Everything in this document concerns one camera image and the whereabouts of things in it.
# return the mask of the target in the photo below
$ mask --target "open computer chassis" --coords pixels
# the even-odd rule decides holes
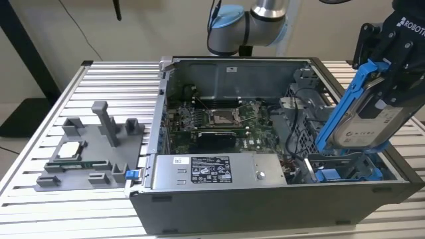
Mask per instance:
[[[148,233],[353,225],[424,186],[391,145],[317,152],[344,93],[319,59],[179,56],[160,68],[148,160],[128,189]]]

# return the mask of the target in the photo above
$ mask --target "wire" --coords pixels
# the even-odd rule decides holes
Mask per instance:
[[[213,7],[215,5],[215,0],[212,0],[212,7],[211,7],[211,14],[209,14],[209,18],[208,18],[208,35],[207,35],[207,47],[208,50],[211,49],[211,43],[209,43],[209,39],[211,39],[211,32],[212,32],[212,28],[213,28],[213,21],[217,18],[219,15],[219,11],[221,8],[221,0],[219,0],[217,5]]]
[[[215,0],[212,0],[212,7],[211,7],[211,14],[208,16],[208,24],[207,24],[207,33],[211,33],[211,23],[212,23],[212,13],[213,13],[213,5],[215,5]]]
[[[323,3],[325,4],[341,4],[341,3],[347,3],[351,0],[320,0]]]
[[[293,103],[295,103],[295,114],[293,114],[291,132],[289,132],[289,135],[288,135],[288,138],[287,138],[287,142],[285,142],[285,149],[287,149],[288,153],[291,154],[292,158],[293,159],[299,159],[299,160],[303,160],[303,158],[297,155],[299,143],[296,143],[295,152],[292,152],[291,149],[289,149],[289,141],[291,141],[291,139],[293,137],[296,125],[297,125],[297,122],[299,122],[299,104],[297,104],[297,100],[296,99],[300,99],[303,102],[305,102],[305,100],[297,96],[297,93],[301,90],[315,90],[316,91],[316,89],[315,88],[309,88],[309,87],[303,87],[293,93],[293,96],[292,96]]]
[[[83,29],[82,29],[79,23],[78,23],[76,20],[74,19],[74,17],[72,17],[72,15],[71,15],[71,13],[70,13],[70,11],[68,11],[68,9],[67,9],[64,3],[62,2],[62,0],[58,0],[58,1],[59,1],[60,5],[63,6],[63,8],[64,8],[64,10],[66,10],[66,12],[67,12],[67,14],[68,14],[68,16],[71,17],[74,23],[76,24],[76,26],[78,26],[78,28],[79,28],[82,34],[83,34],[83,37],[84,37],[84,39],[86,39],[86,42],[87,42],[88,46],[92,48],[92,50],[95,51],[96,55],[99,56],[99,59],[103,61],[104,59],[101,58],[101,56],[99,55],[99,52],[96,51],[95,47],[93,47],[92,44],[89,43],[89,41],[88,41],[88,39],[87,39],[87,36],[86,36],[86,34],[84,34],[84,31],[83,31]]]
[[[0,146],[0,149],[8,151],[8,152],[11,152],[11,153],[15,153],[15,154],[18,154],[18,155],[20,154],[20,153],[18,153],[16,151],[14,151],[14,150],[11,150],[11,149],[8,149],[8,148],[4,148],[4,147],[2,147],[2,146]]]

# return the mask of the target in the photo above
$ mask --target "black stand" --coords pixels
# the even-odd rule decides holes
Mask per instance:
[[[0,136],[31,137],[59,99],[60,90],[8,0],[0,0],[0,26],[46,95],[46,99],[31,98],[20,103],[0,126]]]

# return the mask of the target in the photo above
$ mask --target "green circuit board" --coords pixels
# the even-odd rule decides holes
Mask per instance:
[[[171,109],[169,135],[171,154],[191,153],[277,153],[283,150],[271,124],[267,106],[261,102],[247,102],[233,109],[195,109],[180,106]],[[197,139],[201,132],[232,132],[235,146],[220,150],[200,151]]]

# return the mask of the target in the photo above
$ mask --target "power supply label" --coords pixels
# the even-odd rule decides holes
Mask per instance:
[[[193,183],[231,183],[232,168],[228,157],[192,157]]]

